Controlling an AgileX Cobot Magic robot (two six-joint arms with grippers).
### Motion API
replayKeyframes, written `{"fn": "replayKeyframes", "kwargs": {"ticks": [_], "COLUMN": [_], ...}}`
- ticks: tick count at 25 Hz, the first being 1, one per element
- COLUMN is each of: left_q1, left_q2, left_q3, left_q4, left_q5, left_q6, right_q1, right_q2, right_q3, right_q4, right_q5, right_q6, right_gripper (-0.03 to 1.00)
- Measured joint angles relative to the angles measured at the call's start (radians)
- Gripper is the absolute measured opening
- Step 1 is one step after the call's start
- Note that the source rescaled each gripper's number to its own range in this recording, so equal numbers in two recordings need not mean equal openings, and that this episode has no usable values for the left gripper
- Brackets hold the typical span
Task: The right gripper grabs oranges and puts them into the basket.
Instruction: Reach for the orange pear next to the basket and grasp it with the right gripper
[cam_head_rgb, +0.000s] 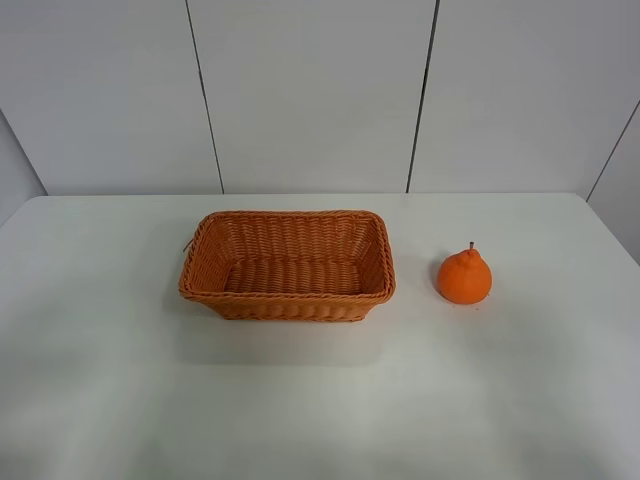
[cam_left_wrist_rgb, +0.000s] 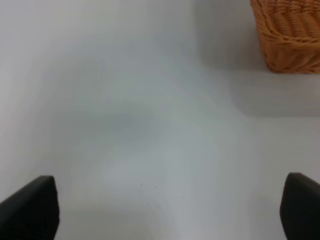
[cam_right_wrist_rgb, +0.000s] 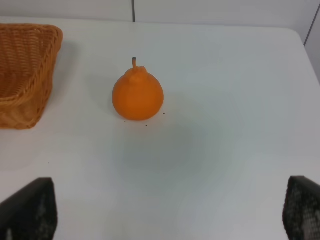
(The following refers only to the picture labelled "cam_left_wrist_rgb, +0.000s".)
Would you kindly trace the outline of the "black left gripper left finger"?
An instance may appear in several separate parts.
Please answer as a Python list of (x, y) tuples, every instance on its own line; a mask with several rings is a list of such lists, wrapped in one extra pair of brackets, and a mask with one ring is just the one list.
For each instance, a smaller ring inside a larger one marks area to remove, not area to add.
[(0, 203), (2, 240), (54, 240), (60, 224), (55, 178), (41, 175)]

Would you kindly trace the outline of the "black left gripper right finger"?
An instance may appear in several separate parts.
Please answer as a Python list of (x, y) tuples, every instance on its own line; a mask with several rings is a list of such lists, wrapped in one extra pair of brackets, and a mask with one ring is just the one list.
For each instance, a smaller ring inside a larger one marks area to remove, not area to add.
[(320, 238), (320, 184), (300, 172), (286, 177), (279, 215), (288, 240)]

